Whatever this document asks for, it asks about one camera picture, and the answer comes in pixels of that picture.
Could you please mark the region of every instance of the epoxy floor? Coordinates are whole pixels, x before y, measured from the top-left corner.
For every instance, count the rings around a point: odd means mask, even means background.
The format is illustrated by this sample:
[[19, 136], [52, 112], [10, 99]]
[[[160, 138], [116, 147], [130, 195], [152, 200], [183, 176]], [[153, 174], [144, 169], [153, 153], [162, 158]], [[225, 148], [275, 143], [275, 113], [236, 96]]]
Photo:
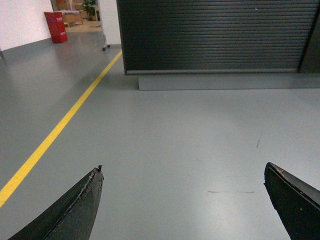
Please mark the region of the epoxy floor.
[[[99, 34], [0, 63], [1, 188], [120, 51]], [[98, 165], [91, 240], [290, 239], [264, 168], [320, 189], [319, 122], [320, 89], [139, 91], [120, 58], [0, 208], [0, 240]]]

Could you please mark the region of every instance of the black roller shutter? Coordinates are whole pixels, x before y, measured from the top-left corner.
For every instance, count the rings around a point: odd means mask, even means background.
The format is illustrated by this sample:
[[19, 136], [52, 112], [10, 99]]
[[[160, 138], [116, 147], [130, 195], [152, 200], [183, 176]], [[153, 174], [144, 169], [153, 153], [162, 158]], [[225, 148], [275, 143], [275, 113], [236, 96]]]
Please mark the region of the black roller shutter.
[[295, 72], [319, 0], [118, 0], [125, 71]]

